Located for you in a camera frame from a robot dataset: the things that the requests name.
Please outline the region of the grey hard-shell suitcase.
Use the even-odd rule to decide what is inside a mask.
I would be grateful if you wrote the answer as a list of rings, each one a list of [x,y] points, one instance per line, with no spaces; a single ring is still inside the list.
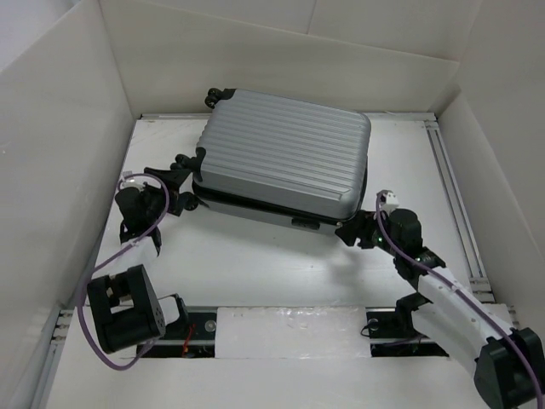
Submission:
[[[361,209],[371,121],[363,113],[247,89],[212,88],[190,170],[194,194],[218,211],[330,232]]]

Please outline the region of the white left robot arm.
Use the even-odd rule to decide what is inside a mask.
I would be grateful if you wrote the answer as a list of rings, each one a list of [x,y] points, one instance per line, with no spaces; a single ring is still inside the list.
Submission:
[[[152,343],[166,335],[191,336],[194,324],[186,305],[176,294],[176,308],[163,312],[146,268],[159,256],[162,236],[159,223],[166,215],[179,216],[194,203],[181,185],[191,175],[182,168],[155,170],[145,168],[140,177],[158,185],[121,181],[114,196],[122,220],[118,256],[103,262],[97,270],[111,267],[109,274],[89,279],[83,290],[89,302],[100,350],[113,354],[122,349]]]

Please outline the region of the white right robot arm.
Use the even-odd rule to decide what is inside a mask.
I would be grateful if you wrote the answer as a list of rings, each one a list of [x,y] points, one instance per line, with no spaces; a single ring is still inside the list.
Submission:
[[[473,377],[490,408],[544,406],[544,351],[536,332],[518,329],[494,315],[461,285],[446,263],[423,244],[422,225],[407,209],[360,211],[336,230],[346,245],[390,254],[414,293],[399,299],[398,332],[422,334]]]

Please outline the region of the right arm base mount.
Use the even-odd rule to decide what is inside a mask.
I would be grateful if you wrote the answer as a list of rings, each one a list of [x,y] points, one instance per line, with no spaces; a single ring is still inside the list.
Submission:
[[[412,325],[410,310],[414,303],[395,307],[367,307],[360,335],[370,341],[372,358],[448,357],[434,341]]]

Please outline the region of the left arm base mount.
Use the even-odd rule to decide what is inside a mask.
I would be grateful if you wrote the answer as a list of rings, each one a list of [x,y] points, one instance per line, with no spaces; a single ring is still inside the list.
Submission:
[[[189,323],[180,320],[167,325],[160,338],[143,357],[149,359],[215,358],[217,308],[189,308]]]

